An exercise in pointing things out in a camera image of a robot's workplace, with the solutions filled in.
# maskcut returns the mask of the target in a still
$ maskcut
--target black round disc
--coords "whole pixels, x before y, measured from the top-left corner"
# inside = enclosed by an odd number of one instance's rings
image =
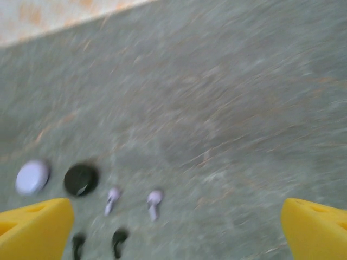
[[[92,192],[98,185],[98,170],[90,165],[76,164],[64,177],[64,186],[68,193],[79,197]]]

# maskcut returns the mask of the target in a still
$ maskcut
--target white wall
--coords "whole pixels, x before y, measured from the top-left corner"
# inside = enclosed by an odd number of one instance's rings
[[[0,46],[7,46],[151,0],[0,0]]]

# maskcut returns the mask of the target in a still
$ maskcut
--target lavender earbud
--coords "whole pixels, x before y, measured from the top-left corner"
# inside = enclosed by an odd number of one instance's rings
[[[105,216],[108,216],[113,209],[114,203],[120,198],[121,191],[118,188],[112,188],[108,192],[108,199],[105,208]]]
[[[148,195],[148,211],[153,222],[158,219],[157,206],[160,202],[162,202],[163,197],[164,193],[160,190],[154,190]]]

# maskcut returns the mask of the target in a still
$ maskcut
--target yellow object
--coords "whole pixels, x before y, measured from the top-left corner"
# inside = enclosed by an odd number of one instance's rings
[[[290,198],[281,223],[294,260],[347,259],[347,211]]]
[[[60,260],[73,220],[68,199],[0,213],[0,259]]]

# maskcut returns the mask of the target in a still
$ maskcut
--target concrete floor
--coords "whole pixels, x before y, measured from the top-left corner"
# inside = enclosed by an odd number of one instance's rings
[[[83,260],[112,259],[119,227],[124,260],[291,259],[286,198],[347,208],[346,13],[345,0],[163,0],[2,50],[0,211],[65,197],[65,172],[88,160],[101,181],[72,199]],[[22,198],[32,158],[52,177]],[[124,194],[104,217],[113,185]]]

